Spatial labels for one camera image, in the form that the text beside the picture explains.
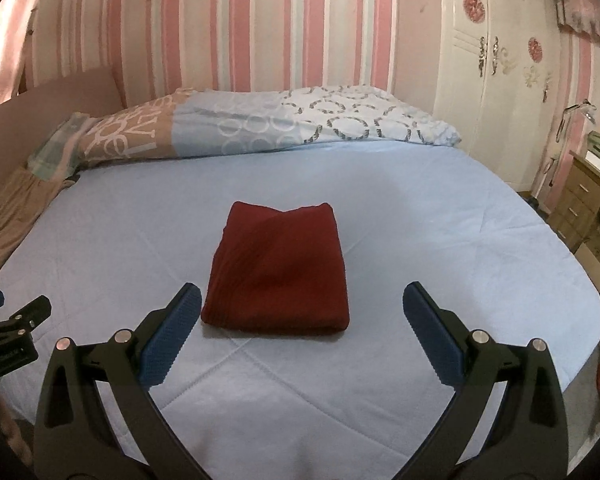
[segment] red floral medallion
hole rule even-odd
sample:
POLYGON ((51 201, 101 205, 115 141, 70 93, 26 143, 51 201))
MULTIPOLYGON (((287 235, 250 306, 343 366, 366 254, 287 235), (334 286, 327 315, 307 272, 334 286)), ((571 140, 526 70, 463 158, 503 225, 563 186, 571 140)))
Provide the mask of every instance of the red floral medallion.
POLYGON ((536 63, 542 61, 542 45, 536 38, 531 38, 529 40, 529 55, 536 63))
POLYGON ((484 21, 485 12, 484 5, 480 0, 463 0, 462 6, 467 17, 474 23, 482 23, 484 21))

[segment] wooden desk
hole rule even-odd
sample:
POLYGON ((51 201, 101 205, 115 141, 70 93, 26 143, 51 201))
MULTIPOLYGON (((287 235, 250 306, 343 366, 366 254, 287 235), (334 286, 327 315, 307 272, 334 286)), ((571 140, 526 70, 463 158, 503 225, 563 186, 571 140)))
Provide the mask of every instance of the wooden desk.
POLYGON ((570 153, 573 166, 547 223, 571 252, 587 242, 600 262, 600 172, 584 157, 570 153))

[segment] mattress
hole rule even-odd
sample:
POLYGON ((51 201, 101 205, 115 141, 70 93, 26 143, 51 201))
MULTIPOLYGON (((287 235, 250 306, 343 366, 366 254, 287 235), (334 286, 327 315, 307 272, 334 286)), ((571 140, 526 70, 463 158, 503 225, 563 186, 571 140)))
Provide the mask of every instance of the mattress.
MULTIPOLYGON (((40 358, 0 380, 34 420, 55 341, 107 340, 185 282, 206 291, 229 209, 331 204, 346 264, 350 326, 325 337, 252 336, 201 322, 156 405, 218 480, 391 478, 453 390, 438 381, 402 313, 419 280, 440 307, 497 341, 547 341, 564 389, 600 339, 600 298, 536 213, 453 148, 400 142, 146 162, 86 171, 0 272, 5 319, 39 294, 53 311, 33 334, 40 358)), ((110 390, 125 451, 141 460, 110 390)), ((464 456, 479 452, 497 388, 464 456)))

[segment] wardrobe handle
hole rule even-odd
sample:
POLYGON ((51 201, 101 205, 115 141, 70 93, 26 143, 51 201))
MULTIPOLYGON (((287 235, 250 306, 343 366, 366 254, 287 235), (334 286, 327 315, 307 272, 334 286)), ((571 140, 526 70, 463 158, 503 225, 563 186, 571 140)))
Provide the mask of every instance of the wardrobe handle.
POLYGON ((496 41, 493 44, 493 75, 496 75, 496 72, 498 70, 498 53, 500 52, 500 45, 498 42, 499 40, 496 36, 496 41))
POLYGON ((480 38, 480 56, 478 57, 478 70, 480 77, 484 77, 484 64, 487 61, 487 40, 483 36, 480 38))

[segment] drawer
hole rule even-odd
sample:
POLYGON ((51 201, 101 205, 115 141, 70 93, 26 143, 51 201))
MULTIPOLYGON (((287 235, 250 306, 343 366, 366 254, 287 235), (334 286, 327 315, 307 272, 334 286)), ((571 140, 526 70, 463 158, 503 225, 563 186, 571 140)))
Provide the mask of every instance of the drawer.
POLYGON ((552 213, 549 216, 547 223, 571 252, 578 248, 584 238, 562 215, 558 213, 552 213))
POLYGON ((559 213, 577 232, 586 236, 595 213, 589 209, 576 195, 569 189, 565 189, 560 196, 560 202, 556 207, 559 213))
POLYGON ((565 187, 592 211, 600 207, 600 184, 577 166, 571 167, 565 187))

